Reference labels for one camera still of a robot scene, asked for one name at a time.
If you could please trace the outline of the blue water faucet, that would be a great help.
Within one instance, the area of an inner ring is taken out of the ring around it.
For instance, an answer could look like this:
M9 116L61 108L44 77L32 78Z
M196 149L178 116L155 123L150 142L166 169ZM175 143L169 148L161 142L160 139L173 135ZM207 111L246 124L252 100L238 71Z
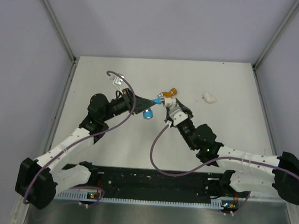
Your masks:
M153 118L154 116L154 112L152 111L152 107L155 106L155 105L160 105L160 104L163 104L162 103L162 98L161 97L158 97L157 99L153 99L152 100L153 104L150 105L148 108L146 108L142 114L143 114L143 118L145 120L149 120L151 118Z

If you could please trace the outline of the white elbow pipe fitting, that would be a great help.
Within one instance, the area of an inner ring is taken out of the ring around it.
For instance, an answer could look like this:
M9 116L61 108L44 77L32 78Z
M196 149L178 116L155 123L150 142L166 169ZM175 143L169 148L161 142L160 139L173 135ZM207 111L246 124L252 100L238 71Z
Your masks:
M177 105L176 98L165 97L161 100L164 107L175 107Z

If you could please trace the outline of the white elbow fitting far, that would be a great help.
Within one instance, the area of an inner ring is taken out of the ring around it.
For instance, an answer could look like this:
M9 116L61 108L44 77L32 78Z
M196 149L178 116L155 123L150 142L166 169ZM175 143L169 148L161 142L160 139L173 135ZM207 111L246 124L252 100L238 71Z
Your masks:
M205 93L202 98L208 104L213 104L217 102L217 99L213 97L210 93Z

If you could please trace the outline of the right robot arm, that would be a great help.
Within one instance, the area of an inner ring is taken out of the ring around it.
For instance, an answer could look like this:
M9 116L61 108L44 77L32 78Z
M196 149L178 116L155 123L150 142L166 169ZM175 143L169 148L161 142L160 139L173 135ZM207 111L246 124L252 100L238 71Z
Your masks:
M166 121L171 122L202 163L224 169L219 189L230 196L235 192L277 194L284 201L299 205L299 159L292 153L256 155L216 141L212 129L195 127L192 111L177 98L163 98Z

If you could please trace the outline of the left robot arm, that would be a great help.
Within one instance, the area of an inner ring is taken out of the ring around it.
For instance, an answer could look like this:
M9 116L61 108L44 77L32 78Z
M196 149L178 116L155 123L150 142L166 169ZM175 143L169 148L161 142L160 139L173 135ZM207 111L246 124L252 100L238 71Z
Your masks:
M82 162L70 169L64 166L75 155L97 143L105 133L120 126L109 127L108 120L123 113L127 113L128 118L139 113L146 119L151 118L151 107L161 103L160 99L139 97L129 88L119 91L119 96L113 100L101 93L93 95L86 117L71 135L47 153L21 162L15 191L21 195L23 204L44 209L64 190L81 184L87 188L96 186L98 176L92 172L91 163Z

